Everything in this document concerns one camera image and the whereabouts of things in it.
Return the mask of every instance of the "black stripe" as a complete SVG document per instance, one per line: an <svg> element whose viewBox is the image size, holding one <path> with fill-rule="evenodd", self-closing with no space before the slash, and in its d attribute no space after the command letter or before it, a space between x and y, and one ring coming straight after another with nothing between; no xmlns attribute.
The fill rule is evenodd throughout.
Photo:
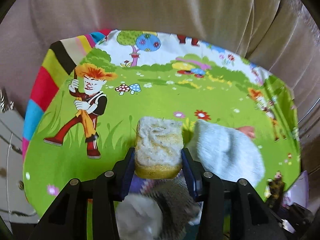
<svg viewBox="0 0 320 240"><path fill-rule="evenodd" d="M68 75L70 75L71 72L75 69L76 64L73 62L72 58L67 53L62 42L57 41L55 43L52 43L50 49L53 50L60 65L64 68Z"/></svg>

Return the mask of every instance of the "orange hair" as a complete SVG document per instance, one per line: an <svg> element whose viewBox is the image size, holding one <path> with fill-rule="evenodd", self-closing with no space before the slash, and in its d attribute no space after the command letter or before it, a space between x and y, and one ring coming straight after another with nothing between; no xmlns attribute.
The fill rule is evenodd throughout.
<svg viewBox="0 0 320 240"><path fill-rule="evenodd" d="M114 80L118 77L116 73L106 72L103 68L91 63L83 63L75 68L78 77L90 77L97 80Z"/></svg>
<svg viewBox="0 0 320 240"><path fill-rule="evenodd" d="M255 90L253 88L248 88L249 96L256 99L258 97L263 97L263 94L260 90Z"/></svg>

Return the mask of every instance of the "striped border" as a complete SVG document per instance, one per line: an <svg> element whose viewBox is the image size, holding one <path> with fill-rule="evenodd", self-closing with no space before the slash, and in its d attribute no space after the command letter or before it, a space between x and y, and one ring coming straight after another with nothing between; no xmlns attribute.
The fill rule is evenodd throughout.
<svg viewBox="0 0 320 240"><path fill-rule="evenodd" d="M22 157L26 157L29 142L49 104L66 78L96 43L111 32L110 29L77 36L53 43L40 67L27 105L23 127Z"/></svg>

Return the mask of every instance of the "blue stripe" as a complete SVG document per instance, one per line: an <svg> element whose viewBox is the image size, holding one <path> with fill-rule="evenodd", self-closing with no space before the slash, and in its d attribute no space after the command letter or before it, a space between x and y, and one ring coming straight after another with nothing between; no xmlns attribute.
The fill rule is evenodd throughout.
<svg viewBox="0 0 320 240"><path fill-rule="evenodd" d="M100 32L90 33L90 35L95 44L97 44L99 41L101 41L105 37L105 35Z"/></svg>
<svg viewBox="0 0 320 240"><path fill-rule="evenodd" d="M23 137L28 141L31 140L44 111L30 99L27 105L26 117L24 120Z"/></svg>

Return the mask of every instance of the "white furniture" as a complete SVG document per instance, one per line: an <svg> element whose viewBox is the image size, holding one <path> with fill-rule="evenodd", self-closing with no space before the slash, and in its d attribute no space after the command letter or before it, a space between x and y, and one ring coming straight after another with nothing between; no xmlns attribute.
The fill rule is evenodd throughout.
<svg viewBox="0 0 320 240"><path fill-rule="evenodd" d="M24 120L4 91L0 91L0 100L0 216L8 226L9 222L36 224L39 217L28 203L23 185Z"/></svg>

